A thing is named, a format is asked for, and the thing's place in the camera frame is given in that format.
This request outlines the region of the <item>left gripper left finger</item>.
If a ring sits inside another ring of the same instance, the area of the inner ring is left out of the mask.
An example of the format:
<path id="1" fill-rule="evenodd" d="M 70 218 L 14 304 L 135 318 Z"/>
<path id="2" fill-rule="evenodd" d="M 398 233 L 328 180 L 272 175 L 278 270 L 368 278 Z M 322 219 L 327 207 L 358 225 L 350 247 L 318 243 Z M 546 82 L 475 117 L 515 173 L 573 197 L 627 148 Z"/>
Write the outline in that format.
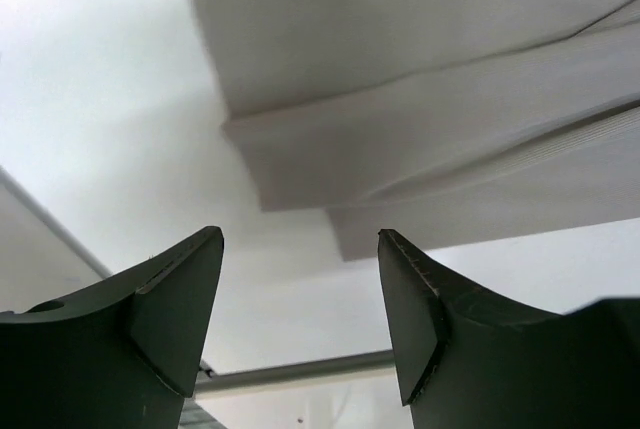
<path id="1" fill-rule="evenodd" d="M 1 316 L 5 428 L 175 428 L 195 389 L 224 238 L 207 226 L 134 267 Z"/>

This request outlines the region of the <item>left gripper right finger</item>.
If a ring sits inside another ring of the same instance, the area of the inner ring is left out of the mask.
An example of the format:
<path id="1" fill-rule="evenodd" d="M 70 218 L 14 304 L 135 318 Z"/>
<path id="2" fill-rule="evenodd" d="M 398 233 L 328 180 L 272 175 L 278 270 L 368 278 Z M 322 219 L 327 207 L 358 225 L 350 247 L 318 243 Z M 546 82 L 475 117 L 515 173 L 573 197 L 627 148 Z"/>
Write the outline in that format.
<path id="1" fill-rule="evenodd" d="M 635 428 L 639 302 L 566 315 L 511 300 L 384 229 L 379 273 L 401 401 L 417 428 Z"/>

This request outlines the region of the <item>grey trousers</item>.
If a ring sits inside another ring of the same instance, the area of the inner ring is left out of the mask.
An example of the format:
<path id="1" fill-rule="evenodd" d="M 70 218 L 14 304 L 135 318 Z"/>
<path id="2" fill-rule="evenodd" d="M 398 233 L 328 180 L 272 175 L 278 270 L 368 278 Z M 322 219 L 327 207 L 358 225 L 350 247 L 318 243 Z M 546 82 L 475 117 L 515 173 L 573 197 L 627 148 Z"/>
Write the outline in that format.
<path id="1" fill-rule="evenodd" d="M 639 0 L 192 0 L 266 212 L 347 260 L 639 214 Z"/>

